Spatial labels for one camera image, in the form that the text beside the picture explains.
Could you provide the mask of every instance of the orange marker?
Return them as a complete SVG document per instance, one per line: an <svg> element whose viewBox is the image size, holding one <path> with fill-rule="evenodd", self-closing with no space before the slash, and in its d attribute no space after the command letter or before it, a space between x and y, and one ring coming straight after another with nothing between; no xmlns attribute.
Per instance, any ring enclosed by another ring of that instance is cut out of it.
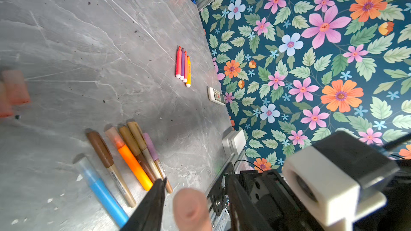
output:
<svg viewBox="0 0 411 231"><path fill-rule="evenodd" d="M148 178L147 174L144 172L143 168L137 162L133 153L124 143L123 139L120 137L120 134L117 132L115 127L108 129L106 135L109 137L111 142L117 147L118 152L123 157L124 161L130 167L131 171L134 173L136 178L139 180L143 188L148 191L153 186L153 183Z"/></svg>
<svg viewBox="0 0 411 231"><path fill-rule="evenodd" d="M176 61L176 78L181 77L181 47L178 47L177 51L177 61Z"/></svg>

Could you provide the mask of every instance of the brown marker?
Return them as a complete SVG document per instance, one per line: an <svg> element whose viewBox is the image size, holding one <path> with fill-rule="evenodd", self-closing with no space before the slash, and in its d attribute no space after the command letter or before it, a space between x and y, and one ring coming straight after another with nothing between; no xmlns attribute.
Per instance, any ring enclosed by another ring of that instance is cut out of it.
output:
<svg viewBox="0 0 411 231"><path fill-rule="evenodd" d="M91 131L87 133L86 136L93 146L94 150L96 151L97 155L99 156L100 160L103 162L104 167L106 167L107 171L110 173L110 176L116 183L116 186L120 190L124 199L126 199L131 208L136 207L136 201L134 200L133 195L130 193L130 190L124 182L124 179L118 171L117 167L114 165L110 150L107 148L107 145L101 138L100 134L98 132Z"/></svg>
<svg viewBox="0 0 411 231"><path fill-rule="evenodd" d="M122 126L118 129L120 131L121 136L123 137L126 145L130 148L130 151L133 153L134 157L136 157L138 163L140 163L141 167L143 168L144 172L150 178L151 182L155 182L156 178L153 172L150 169L146 159L144 158L143 154L141 153L140 148L137 145L136 140L134 140L133 135L131 134L130 130L126 126Z"/></svg>

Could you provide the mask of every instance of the teal wallpaper background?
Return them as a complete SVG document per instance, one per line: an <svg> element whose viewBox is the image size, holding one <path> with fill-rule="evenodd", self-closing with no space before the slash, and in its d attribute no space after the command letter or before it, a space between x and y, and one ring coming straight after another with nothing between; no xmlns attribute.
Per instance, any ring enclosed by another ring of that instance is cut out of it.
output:
<svg viewBox="0 0 411 231"><path fill-rule="evenodd" d="M263 170L336 130L377 145L410 132L411 0L215 0L200 16Z"/></svg>

